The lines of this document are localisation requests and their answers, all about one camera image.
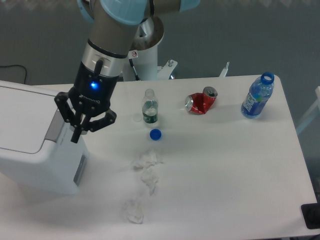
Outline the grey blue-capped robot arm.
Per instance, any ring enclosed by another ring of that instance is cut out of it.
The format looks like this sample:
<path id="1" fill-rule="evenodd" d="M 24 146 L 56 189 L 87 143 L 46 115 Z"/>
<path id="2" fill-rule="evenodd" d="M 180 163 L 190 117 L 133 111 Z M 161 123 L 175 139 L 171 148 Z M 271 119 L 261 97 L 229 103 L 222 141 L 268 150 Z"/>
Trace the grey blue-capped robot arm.
<path id="1" fill-rule="evenodd" d="M 200 4 L 198 0 L 91 0 L 85 7 L 93 25 L 82 60 L 68 92 L 54 101 L 63 120 L 73 128 L 71 142 L 88 131 L 113 124 L 111 96 L 123 70 L 139 25 L 152 16 L 182 12 Z"/>

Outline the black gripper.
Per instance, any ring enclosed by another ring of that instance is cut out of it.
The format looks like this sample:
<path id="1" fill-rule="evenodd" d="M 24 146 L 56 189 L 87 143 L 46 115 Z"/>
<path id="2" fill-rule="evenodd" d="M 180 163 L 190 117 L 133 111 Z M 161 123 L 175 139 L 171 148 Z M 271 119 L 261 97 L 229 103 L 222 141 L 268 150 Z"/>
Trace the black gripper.
<path id="1" fill-rule="evenodd" d="M 59 92 L 54 101 L 66 123 L 73 127 L 71 142 L 78 143 L 81 135 L 99 131 L 114 124 L 117 114 L 110 109 L 110 101 L 118 78 L 102 75 L 103 62 L 97 61 L 93 70 L 80 64 L 73 87 L 69 92 Z M 104 117 L 90 121 L 104 113 Z"/>

